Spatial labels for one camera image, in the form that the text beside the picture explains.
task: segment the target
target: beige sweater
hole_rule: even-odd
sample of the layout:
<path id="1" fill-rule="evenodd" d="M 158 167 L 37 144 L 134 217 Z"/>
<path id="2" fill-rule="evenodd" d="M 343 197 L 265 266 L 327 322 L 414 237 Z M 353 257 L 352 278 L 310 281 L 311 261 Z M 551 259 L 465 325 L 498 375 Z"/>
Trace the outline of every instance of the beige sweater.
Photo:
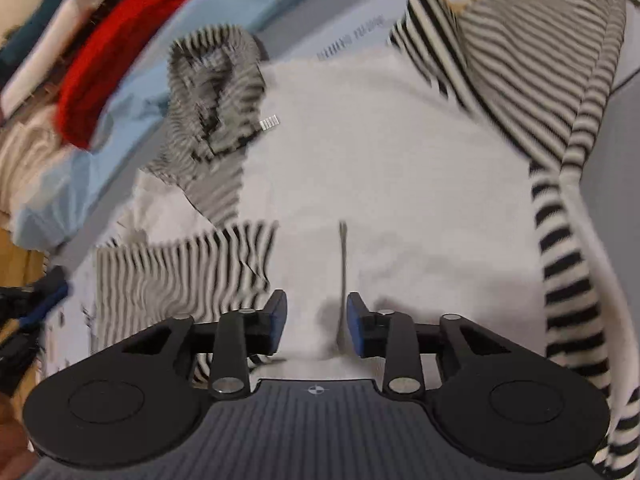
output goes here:
<path id="1" fill-rule="evenodd" d="M 56 105 L 0 133 L 0 227 L 6 227 L 21 190 L 40 174 L 62 146 L 54 129 Z"/>

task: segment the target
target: blue cable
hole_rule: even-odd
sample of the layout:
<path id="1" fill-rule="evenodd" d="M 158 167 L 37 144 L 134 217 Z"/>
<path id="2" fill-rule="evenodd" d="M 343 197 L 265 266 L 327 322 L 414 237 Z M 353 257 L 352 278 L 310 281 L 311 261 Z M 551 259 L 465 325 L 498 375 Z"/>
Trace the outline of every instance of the blue cable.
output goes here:
<path id="1" fill-rule="evenodd" d="M 69 294 L 69 285 L 65 283 L 61 285 L 58 290 L 53 294 L 47 296 L 42 302 L 28 315 L 18 319 L 20 328 L 26 328 L 36 323 L 43 321 L 47 314 L 57 305 L 60 301 L 64 300 Z"/>

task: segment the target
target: pile of clothes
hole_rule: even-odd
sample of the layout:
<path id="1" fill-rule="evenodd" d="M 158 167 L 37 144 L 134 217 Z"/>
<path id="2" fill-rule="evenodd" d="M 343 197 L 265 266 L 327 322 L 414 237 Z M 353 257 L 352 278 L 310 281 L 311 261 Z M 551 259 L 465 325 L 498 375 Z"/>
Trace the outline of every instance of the pile of clothes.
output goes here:
<path id="1" fill-rule="evenodd" d="M 233 23 L 258 32 L 297 1 L 125 0 L 116 17 L 84 46 L 64 88 L 56 92 L 60 100 L 55 128 L 68 144 L 28 182 L 18 184 L 20 193 L 8 200 L 4 220 L 13 242 L 52 251 L 82 228 L 123 165 L 161 124 L 169 100 L 168 53 L 177 38 L 210 23 Z M 16 42 L 33 46 L 42 28 L 34 34 L 32 25 L 53 13 L 43 5 L 0 51 L 0 78 L 3 73 L 8 78 L 20 65 L 20 55 L 28 54 L 28 48 Z M 19 99 L 12 101 L 15 106 Z"/>
<path id="2" fill-rule="evenodd" d="M 40 177 L 90 150 L 102 108 L 186 0 L 42 0 L 0 50 L 2 227 Z"/>

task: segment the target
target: light blue shirt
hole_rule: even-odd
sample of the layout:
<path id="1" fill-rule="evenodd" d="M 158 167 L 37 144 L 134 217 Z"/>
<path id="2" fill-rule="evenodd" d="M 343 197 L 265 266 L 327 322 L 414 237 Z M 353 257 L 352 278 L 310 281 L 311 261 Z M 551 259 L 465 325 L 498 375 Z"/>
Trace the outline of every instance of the light blue shirt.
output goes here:
<path id="1" fill-rule="evenodd" d="M 166 113 L 171 44 L 205 25 L 229 23 L 258 32 L 298 0 L 188 0 L 138 57 L 108 101 L 95 132 L 96 152 L 75 150 L 47 170 L 38 192 L 14 214 L 14 243 L 49 251 L 84 224 L 108 183 Z"/>

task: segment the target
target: black circular pad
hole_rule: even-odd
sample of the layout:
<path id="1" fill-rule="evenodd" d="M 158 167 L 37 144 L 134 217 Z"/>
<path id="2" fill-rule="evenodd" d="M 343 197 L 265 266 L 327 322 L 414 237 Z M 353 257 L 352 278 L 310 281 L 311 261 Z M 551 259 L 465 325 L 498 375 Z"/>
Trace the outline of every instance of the black circular pad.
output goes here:
<path id="1" fill-rule="evenodd" d="M 564 408 L 562 396 L 555 388 L 535 381 L 500 384 L 491 392 L 489 402 L 498 415 L 519 424 L 545 424 Z"/>
<path id="2" fill-rule="evenodd" d="M 157 356 L 107 349 L 43 381 L 24 421 L 33 445 L 60 462 L 115 468 L 178 445 L 197 425 L 200 398 Z"/>
<path id="3" fill-rule="evenodd" d="M 464 453 L 523 472 L 590 462 L 609 426 L 594 386 L 535 355 L 470 361 L 439 389 L 434 412 Z"/>
<path id="4" fill-rule="evenodd" d="M 91 381 L 71 395 L 69 410 L 83 422 L 113 424 L 136 415 L 145 403 L 145 394 L 122 381 Z"/>

